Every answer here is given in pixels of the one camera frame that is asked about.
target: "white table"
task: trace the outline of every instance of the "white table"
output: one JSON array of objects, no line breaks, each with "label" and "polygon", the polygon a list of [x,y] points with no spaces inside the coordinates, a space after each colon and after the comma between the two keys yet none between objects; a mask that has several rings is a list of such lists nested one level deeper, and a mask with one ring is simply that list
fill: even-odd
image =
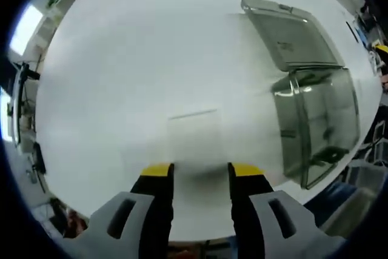
[{"label": "white table", "polygon": [[[284,73],[240,1],[75,1],[45,57],[36,109],[45,178],[55,195],[89,216],[118,192],[130,190],[143,168],[182,155],[192,163],[257,165],[275,190],[300,203],[335,179],[356,148],[311,190],[282,175],[270,86]],[[271,1],[310,11],[332,37],[355,84],[360,144],[376,114],[381,86],[367,52],[346,26],[352,16],[335,0]],[[200,130],[190,144],[198,147],[177,150],[182,127],[171,118],[207,111],[207,118],[193,121]],[[197,181],[188,167],[180,163],[175,175],[170,240],[233,235],[227,175]]]}]

